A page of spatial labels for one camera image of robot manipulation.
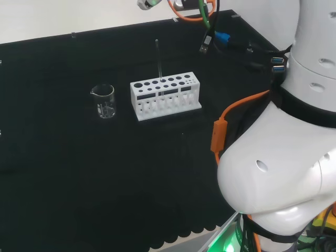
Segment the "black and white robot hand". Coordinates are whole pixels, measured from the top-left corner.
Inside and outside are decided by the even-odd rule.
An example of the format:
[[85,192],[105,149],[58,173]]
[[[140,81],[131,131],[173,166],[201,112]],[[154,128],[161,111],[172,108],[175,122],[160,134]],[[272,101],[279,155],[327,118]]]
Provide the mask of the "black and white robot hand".
[[[144,11],[158,5],[162,0],[138,0],[137,5]],[[198,1],[174,0],[170,1],[177,11],[198,9]]]

